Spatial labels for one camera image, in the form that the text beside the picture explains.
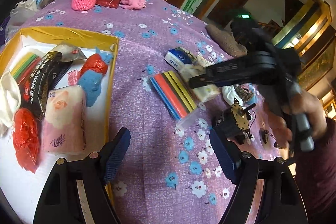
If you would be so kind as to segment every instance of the pink tissue pack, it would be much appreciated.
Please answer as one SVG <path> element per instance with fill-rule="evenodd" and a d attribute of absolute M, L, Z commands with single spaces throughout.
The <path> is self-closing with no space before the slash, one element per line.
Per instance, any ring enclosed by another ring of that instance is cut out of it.
<path fill-rule="evenodd" d="M 85 150 L 85 92 L 79 85 L 51 90 L 42 125 L 42 149 L 77 155 Z"/>

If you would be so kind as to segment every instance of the framed picture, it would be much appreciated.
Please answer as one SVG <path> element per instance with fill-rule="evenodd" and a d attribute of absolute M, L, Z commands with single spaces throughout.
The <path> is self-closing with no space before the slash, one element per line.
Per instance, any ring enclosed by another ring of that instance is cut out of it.
<path fill-rule="evenodd" d="M 332 69 L 335 57 L 335 45 L 336 40 L 333 39 L 320 56 L 298 76 L 298 83 L 303 89 L 309 90 Z"/>
<path fill-rule="evenodd" d="M 335 98 L 332 98 L 329 100 L 324 106 L 323 106 L 325 115 L 329 117 L 330 119 L 336 120 L 336 102 Z"/>

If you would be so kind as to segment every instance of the black snack bag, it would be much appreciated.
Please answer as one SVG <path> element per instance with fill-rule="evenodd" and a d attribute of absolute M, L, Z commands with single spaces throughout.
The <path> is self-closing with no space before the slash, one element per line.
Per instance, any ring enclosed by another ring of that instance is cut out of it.
<path fill-rule="evenodd" d="M 43 56 L 24 83 L 22 107 L 29 109 L 38 120 L 43 119 L 49 90 L 55 88 L 74 60 L 85 58 L 82 51 L 73 45 L 60 44 L 53 48 Z"/>

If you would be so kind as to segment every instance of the blue gripper pad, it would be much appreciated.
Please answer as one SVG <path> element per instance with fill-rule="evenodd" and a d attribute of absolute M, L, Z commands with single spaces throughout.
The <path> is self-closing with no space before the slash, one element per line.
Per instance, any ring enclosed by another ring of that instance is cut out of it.
<path fill-rule="evenodd" d="M 126 151 L 131 143 L 131 133 L 127 129 L 116 144 L 115 149 L 111 153 L 106 163 L 106 169 L 104 174 L 105 183 L 111 182 L 121 165 L 121 162 L 126 154 Z"/>
<path fill-rule="evenodd" d="M 234 185 L 240 180 L 240 153 L 241 151 L 234 142 L 230 142 L 225 136 L 222 139 L 214 129 L 210 130 L 210 144 L 215 152 L 225 177 Z"/>

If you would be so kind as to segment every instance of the person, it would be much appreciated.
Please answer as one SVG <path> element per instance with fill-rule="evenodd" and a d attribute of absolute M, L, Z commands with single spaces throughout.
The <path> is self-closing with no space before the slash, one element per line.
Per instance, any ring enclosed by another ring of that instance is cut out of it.
<path fill-rule="evenodd" d="M 317 97 L 303 91 L 290 101 L 292 114 L 306 113 L 313 129 L 315 148 L 311 152 L 295 152 L 295 181 L 300 190 L 309 224 L 335 223 L 336 216 L 336 123 L 325 117 Z M 292 132 L 283 118 L 269 111 L 268 124 L 280 147 L 288 147 Z M 290 114 L 289 106 L 283 111 Z"/>

